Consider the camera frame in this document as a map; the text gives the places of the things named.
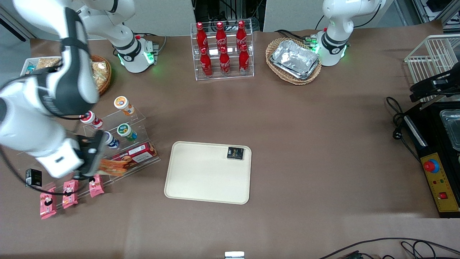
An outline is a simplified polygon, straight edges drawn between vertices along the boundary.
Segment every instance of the wicker basket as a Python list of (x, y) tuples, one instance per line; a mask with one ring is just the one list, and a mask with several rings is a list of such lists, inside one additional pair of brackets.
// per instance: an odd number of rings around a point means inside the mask
[(292, 40), (294, 41), (295, 43), (297, 43), (299, 46), (301, 47), (304, 47), (304, 48), (307, 48), (307, 46), (303, 43), (301, 43), (300, 41), (298, 40), (294, 40), (294, 39), (290, 39), (290, 38), (279, 38), (279, 39), (276, 39), (274, 41), (272, 41), (267, 49), (265, 50), (265, 61), (267, 62), (267, 65), (270, 67), (270, 69), (276, 74), (278, 75), (282, 80), (286, 81), (286, 82), (289, 82), (291, 84), (295, 84), (295, 85), (304, 85), (304, 84), (308, 84), (310, 83), (311, 81), (313, 81), (313, 79), (315, 79), (315, 77), (318, 76), (319, 72), (321, 71), (321, 62), (318, 64), (318, 66), (316, 66), (315, 70), (312, 72), (312, 74), (310, 75), (309, 78), (307, 78), (307, 80), (300, 80), (300, 79), (297, 79), (295, 78), (293, 75), (287, 73), (286, 71), (284, 71), (283, 69), (273, 65), (273, 63), (270, 61), (270, 56), (273, 54), (273, 52), (278, 48), (278, 46), (280, 45), (280, 43), (282, 41), (287, 41), (287, 40)]
[(110, 79), (112, 77), (112, 67), (110, 66), (110, 63), (109, 63), (108, 60), (106, 60), (103, 57), (97, 56), (97, 55), (91, 55), (91, 61), (93, 61), (93, 62), (105, 62), (107, 64), (107, 69), (109, 70), (109, 73), (107, 75), (107, 80), (98, 89), (99, 96), (102, 96), (105, 93), (105, 91), (107, 91), (107, 89), (109, 88)]

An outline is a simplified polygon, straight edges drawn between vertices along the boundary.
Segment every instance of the foil container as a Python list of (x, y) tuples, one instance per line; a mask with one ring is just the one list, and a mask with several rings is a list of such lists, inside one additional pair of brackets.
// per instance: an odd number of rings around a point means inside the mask
[(295, 78), (306, 80), (318, 66), (319, 55), (288, 40), (280, 43), (270, 61)]

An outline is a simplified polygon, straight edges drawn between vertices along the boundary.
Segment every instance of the red button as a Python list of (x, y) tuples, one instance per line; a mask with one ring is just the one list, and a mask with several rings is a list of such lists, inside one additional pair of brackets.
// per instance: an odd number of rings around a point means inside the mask
[(447, 193), (439, 193), (439, 198), (442, 200), (447, 199)]
[(427, 170), (428, 172), (433, 172), (435, 169), (436, 169), (436, 166), (433, 162), (431, 161), (426, 161), (424, 164), (423, 164), (423, 167), (425, 168), (425, 170)]

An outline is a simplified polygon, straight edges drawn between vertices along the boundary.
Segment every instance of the yogurt bottle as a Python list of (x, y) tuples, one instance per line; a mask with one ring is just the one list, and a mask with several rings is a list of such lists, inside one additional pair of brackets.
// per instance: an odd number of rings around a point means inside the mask
[(108, 131), (104, 131), (104, 145), (107, 145), (110, 149), (117, 149), (120, 145), (120, 141), (112, 136)]
[(88, 111), (85, 115), (80, 115), (80, 121), (90, 125), (95, 130), (100, 129), (103, 123), (92, 111)]
[(127, 116), (134, 113), (134, 106), (129, 103), (125, 96), (118, 96), (115, 98), (114, 105), (117, 109), (122, 110)]
[(120, 136), (125, 137), (129, 141), (135, 141), (138, 137), (138, 134), (126, 123), (120, 124), (117, 128), (117, 132)]

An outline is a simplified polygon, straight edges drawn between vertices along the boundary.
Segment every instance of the red box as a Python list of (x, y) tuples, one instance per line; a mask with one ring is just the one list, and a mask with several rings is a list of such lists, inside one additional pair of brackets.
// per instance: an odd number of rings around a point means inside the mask
[(156, 156), (157, 153), (153, 145), (150, 142), (144, 142), (140, 145), (136, 145), (126, 151), (112, 156), (110, 160), (128, 161), (128, 163), (125, 165), (125, 168), (128, 169), (133, 165), (137, 165)]

